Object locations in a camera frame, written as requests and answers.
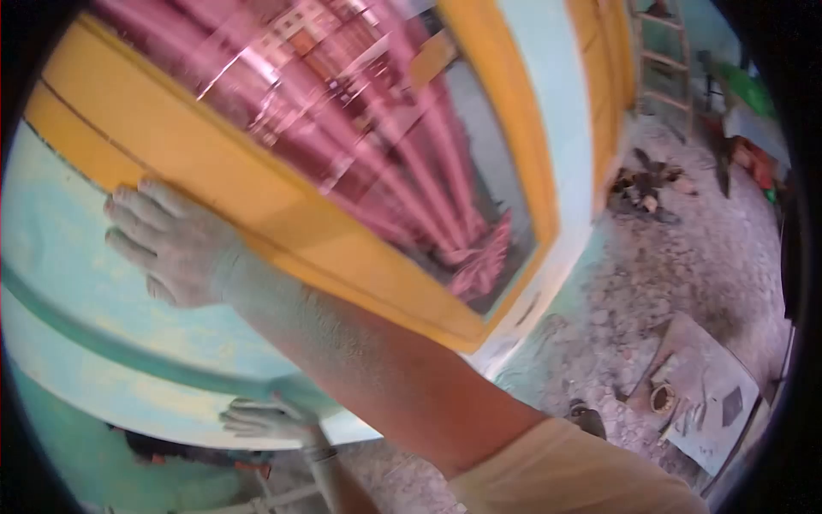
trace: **dusty hand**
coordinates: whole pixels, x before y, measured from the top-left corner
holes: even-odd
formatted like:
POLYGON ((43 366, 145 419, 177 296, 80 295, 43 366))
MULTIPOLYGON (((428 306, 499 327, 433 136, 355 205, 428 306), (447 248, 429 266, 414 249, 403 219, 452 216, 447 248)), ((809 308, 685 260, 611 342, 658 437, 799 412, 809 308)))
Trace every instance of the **dusty hand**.
POLYGON ((277 437, 297 439, 304 447, 329 446, 316 414, 277 397, 271 401, 237 398, 219 418, 223 428, 238 437, 277 437))
POLYGON ((247 252, 229 223, 162 183, 120 186, 104 205, 114 223, 106 243, 147 274, 153 298, 177 307, 223 301, 225 283, 247 252))

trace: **concrete floor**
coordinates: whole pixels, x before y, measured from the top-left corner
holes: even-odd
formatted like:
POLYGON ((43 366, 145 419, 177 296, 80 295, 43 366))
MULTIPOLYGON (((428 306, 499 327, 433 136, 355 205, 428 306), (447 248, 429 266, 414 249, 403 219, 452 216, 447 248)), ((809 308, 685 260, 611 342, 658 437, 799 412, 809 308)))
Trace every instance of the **concrete floor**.
MULTIPOLYGON (((665 322, 680 310, 733 352, 767 394, 779 379, 789 332, 777 225, 743 170, 732 168, 731 198, 722 196, 713 156, 698 137, 684 146, 653 117, 643 117, 634 146, 682 166, 699 196, 661 191, 662 205, 682 218, 680 225, 605 212, 571 277, 496 383, 556 416, 566 414, 570 399, 584 398, 602 413, 609 441, 700 491, 707 474, 669 442, 659 445, 658 420, 625 407, 614 388, 633 388, 665 322)), ((639 167, 632 156, 624 165, 639 167)), ((431 465, 388 442, 347 445, 340 452, 386 514, 465 512, 431 465)), ((307 480, 299 455, 278 456, 270 479, 275 491, 307 480)))

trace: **red object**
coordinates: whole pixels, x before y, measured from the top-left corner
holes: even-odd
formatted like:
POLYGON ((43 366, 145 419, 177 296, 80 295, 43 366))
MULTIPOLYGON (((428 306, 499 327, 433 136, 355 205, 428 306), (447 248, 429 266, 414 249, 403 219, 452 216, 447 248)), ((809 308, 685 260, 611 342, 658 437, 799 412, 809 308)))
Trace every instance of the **red object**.
POLYGON ((760 189, 772 189, 776 159, 744 137, 733 139, 733 161, 748 171, 760 189))

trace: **beige sleeve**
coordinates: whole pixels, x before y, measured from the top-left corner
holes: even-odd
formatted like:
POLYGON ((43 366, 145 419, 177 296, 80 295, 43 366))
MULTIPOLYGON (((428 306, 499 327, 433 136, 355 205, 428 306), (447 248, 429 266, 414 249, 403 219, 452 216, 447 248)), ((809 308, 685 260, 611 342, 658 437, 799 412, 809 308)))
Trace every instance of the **beige sleeve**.
POLYGON ((682 480, 552 418, 449 482, 472 514, 708 513, 682 480))

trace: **fingers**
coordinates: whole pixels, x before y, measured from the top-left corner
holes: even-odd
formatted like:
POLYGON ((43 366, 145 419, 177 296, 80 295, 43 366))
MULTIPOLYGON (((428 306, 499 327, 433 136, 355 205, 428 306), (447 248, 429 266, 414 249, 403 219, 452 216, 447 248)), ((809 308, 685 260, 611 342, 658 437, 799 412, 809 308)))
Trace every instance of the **fingers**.
POLYGON ((151 270, 157 261, 154 253, 131 241, 119 229, 109 229, 105 235, 105 242, 112 250, 142 270, 151 270))
POLYGON ((235 398, 230 408, 240 409, 259 409, 259 410, 278 410, 294 419, 305 419, 308 417, 306 412, 300 410, 296 405, 287 402, 277 395, 272 395, 270 401, 247 400, 245 398, 235 398))
POLYGON ((265 411, 265 410, 249 410, 249 409, 234 409, 231 408, 220 415, 223 421, 236 421, 239 423, 257 425, 259 427, 266 427, 276 424, 283 424, 290 422, 294 423, 282 411, 265 411))
POLYGON ((157 230, 166 231, 171 228, 171 215, 145 194, 126 186, 119 186, 114 189, 112 197, 118 205, 126 207, 137 218, 157 230))
POLYGON ((153 276, 148 275, 145 278, 145 289, 149 292, 149 296, 153 299, 163 300, 168 305, 172 307, 177 306, 177 300, 174 298, 174 295, 171 294, 169 288, 163 285, 162 282, 155 279, 153 276))
POLYGON ((157 205, 161 206, 167 212, 179 218, 185 218, 200 210, 200 206, 193 201, 189 201, 172 191, 172 189, 165 184, 151 180, 150 178, 143 178, 140 183, 137 184, 137 191, 143 193, 151 200, 157 202, 157 205))
POLYGON ((135 216, 127 207, 109 198, 103 205, 103 211, 134 243, 149 250, 156 250, 159 246, 160 232, 135 216))

